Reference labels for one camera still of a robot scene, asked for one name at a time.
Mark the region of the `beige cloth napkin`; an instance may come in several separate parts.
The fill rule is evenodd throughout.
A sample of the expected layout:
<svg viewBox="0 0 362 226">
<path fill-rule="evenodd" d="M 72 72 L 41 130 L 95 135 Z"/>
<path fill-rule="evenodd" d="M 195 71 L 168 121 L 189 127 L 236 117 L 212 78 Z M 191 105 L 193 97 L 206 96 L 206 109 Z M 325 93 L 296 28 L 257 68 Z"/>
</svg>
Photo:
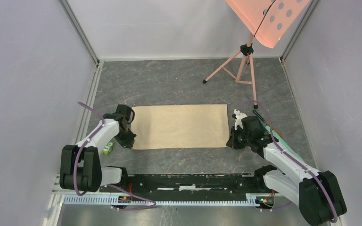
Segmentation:
<svg viewBox="0 0 362 226">
<path fill-rule="evenodd" d="M 226 104 L 137 106 L 135 150 L 222 148 L 229 138 Z"/>
</svg>

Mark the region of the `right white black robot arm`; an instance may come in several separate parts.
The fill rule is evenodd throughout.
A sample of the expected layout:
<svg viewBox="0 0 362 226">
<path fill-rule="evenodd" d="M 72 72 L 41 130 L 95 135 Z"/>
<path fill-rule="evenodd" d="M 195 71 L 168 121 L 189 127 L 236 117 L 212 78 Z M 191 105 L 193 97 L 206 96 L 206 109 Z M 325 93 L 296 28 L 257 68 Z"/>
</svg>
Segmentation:
<svg viewBox="0 0 362 226">
<path fill-rule="evenodd" d="M 272 130 L 264 129 L 257 116 L 235 110 L 232 118 L 235 124 L 230 129 L 227 146 L 234 150 L 249 147 L 271 163 L 255 172 L 258 176 L 253 185 L 257 191 L 279 192 L 298 207 L 312 226 L 335 223 L 347 213 L 337 177 L 332 172 L 322 172 L 295 157 Z"/>
</svg>

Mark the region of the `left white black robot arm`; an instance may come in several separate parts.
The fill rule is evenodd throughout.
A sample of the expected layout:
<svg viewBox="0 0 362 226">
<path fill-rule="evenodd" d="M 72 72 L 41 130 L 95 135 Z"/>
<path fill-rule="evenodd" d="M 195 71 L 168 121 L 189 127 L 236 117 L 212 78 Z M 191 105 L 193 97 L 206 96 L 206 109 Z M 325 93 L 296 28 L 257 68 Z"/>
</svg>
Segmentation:
<svg viewBox="0 0 362 226">
<path fill-rule="evenodd" d="M 62 149 L 59 185 L 82 196 L 96 192 L 102 186 L 103 172 L 99 153 L 113 138 L 123 148 L 131 149 L 135 142 L 129 125 L 135 112 L 127 105 L 118 105 L 114 113 L 99 115 L 96 128 L 84 139 Z"/>
</svg>

